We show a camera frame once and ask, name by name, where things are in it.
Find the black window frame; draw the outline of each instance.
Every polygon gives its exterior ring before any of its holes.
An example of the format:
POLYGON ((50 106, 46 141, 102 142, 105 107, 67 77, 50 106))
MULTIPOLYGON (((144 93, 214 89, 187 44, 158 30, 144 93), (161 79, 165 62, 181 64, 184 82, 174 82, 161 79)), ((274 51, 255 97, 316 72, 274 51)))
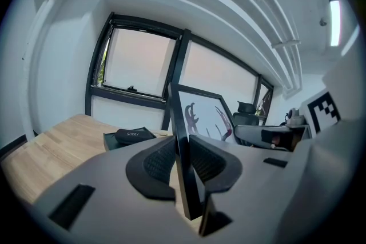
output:
POLYGON ((244 61, 240 60, 233 54, 227 52, 226 50, 215 45, 214 43, 211 43, 206 39, 203 39, 197 35, 192 34, 191 31, 188 29, 179 29, 177 27, 167 25, 165 23, 152 21, 140 17, 132 17, 129 15, 119 15, 112 12, 108 16, 103 26, 103 29, 95 45, 93 56, 90 61, 89 72, 86 80, 86 89, 85 89, 85 114, 89 116, 92 115, 92 96, 97 96, 111 99, 114 101, 129 103, 132 105, 139 105, 154 109, 165 110, 161 130, 168 130, 170 123, 168 84, 170 83, 179 84, 189 41, 200 44, 205 48, 210 49, 215 53, 218 53, 219 55, 222 55, 223 57, 236 63, 237 65, 239 65, 240 67, 244 68, 245 70, 253 74, 255 77, 257 77, 257 85, 255 88, 254 102, 253 102, 254 105, 257 105, 258 103, 260 86, 262 84, 273 91, 273 86, 268 81, 266 81, 261 74, 252 69, 244 61), (173 55, 170 60, 169 69, 161 97, 129 91, 125 89, 118 89, 112 86, 106 86, 106 85, 104 85, 103 87, 97 86, 98 73, 102 62, 105 46, 108 39, 112 36, 113 29, 129 29, 136 31, 144 31, 151 34, 176 39, 176 45, 174 47, 173 55))

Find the black rectangular slot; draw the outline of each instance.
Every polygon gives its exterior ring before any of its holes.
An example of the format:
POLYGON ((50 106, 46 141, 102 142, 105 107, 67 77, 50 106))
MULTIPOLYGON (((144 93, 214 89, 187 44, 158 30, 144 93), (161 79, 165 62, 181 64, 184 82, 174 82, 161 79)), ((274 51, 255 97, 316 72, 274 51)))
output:
POLYGON ((79 184, 56 207, 49 218, 68 230, 94 191, 94 187, 79 184))
POLYGON ((273 158, 264 159, 263 162, 273 165, 273 166, 281 167, 281 168, 284 168, 287 165, 286 161, 282 161, 280 159, 273 159, 273 158))

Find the wooden tabletop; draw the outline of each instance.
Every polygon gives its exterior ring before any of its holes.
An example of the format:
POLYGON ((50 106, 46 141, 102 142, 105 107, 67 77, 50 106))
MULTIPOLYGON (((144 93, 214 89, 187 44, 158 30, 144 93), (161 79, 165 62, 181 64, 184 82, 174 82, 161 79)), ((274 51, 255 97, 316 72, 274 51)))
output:
MULTIPOLYGON (((33 203, 50 185, 91 157, 105 152, 103 133, 118 128, 96 121, 87 115, 76 115, 41 133, 9 154, 2 162, 14 192, 33 203)), ((168 131, 151 130, 157 137, 168 131)), ((170 174, 170 186, 176 190, 176 208, 187 223, 198 231, 201 217, 189 221, 183 212, 177 166, 170 174)))

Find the antler drawing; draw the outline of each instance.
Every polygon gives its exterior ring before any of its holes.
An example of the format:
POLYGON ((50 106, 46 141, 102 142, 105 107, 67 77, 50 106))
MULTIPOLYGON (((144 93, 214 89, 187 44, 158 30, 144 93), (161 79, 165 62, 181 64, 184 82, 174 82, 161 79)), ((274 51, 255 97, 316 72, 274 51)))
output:
POLYGON ((193 113, 193 105, 194 105, 194 103, 188 105, 184 111, 185 119, 187 120, 187 124, 188 124, 187 130, 188 130, 189 134, 199 134, 197 126, 196 126, 199 118, 197 118, 197 119, 194 118, 194 116, 196 116, 196 115, 193 113))
POLYGON ((221 136, 221 140, 222 141, 225 141, 230 135, 231 135, 231 133, 232 133, 232 128, 231 128, 231 124, 230 124, 230 122, 227 120, 227 118, 226 118, 226 116, 225 116, 225 114, 218 108, 218 107, 216 107, 215 106, 215 108, 216 108, 216 112, 218 112, 218 114, 220 115, 220 117, 221 117, 221 119, 222 119, 222 121, 224 122, 224 124, 225 124, 225 127, 226 127, 226 133, 224 134, 224 135, 221 135, 221 132, 220 132, 220 129, 218 129, 218 127, 217 127, 217 125, 215 124, 215 126, 216 126, 216 128, 217 128, 217 130, 218 130, 218 133, 220 133, 220 136, 221 136))

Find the black frame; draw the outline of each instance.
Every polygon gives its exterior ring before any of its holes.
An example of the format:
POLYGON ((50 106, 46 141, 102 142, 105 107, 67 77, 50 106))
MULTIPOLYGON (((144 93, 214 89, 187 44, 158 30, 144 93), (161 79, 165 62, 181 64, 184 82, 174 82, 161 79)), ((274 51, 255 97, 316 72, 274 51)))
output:
MULTIPOLYGON (((229 122, 233 127, 235 124, 233 116, 222 95, 195 89, 193 87, 179 85, 176 83, 170 83, 168 86, 168 91, 170 116, 172 118, 172 130, 173 135, 176 137, 176 161, 179 185, 183 201, 183 210, 185 216, 192 220, 202 215, 202 204, 198 194, 194 169, 190 161, 188 135, 184 123, 179 92, 181 91, 220 100, 229 122)), ((236 137, 235 140, 238 144, 241 144, 240 140, 236 137)))
POLYGON ((145 18, 131 17, 128 15, 118 15, 115 13, 110 13, 101 34, 98 38, 96 46, 94 48, 94 53, 90 61, 89 72, 86 80, 85 89, 85 114, 91 116, 92 114, 92 96, 98 96, 102 98, 112 99, 115 101, 130 103, 133 105, 151 107, 154 109, 165 110, 164 118, 162 121, 161 130, 168 130, 170 122, 170 111, 169 111, 169 100, 168 100, 168 84, 179 83, 180 76, 183 69, 184 60, 186 57, 186 52, 188 48, 189 41, 192 40, 207 49, 210 49, 223 57, 229 59, 230 61, 238 64, 245 70, 249 71, 257 79, 256 92, 254 96, 253 104, 258 103, 259 91, 261 84, 265 85, 267 88, 273 90, 273 86, 267 82, 262 75, 252 69, 248 64, 238 59, 233 54, 227 52, 223 48, 203 39, 197 35, 194 35, 188 29, 179 29, 170 25, 166 25, 161 22, 151 21, 145 18), (118 89, 108 85, 103 87, 97 86, 98 72, 102 62, 102 57, 105 49, 107 40, 112 36, 113 29, 128 29, 144 31, 151 34, 161 35, 163 37, 168 37, 171 39, 176 39, 176 45, 174 47, 172 59, 170 61, 168 74, 166 76, 163 94, 161 97, 139 93, 135 91, 118 89))

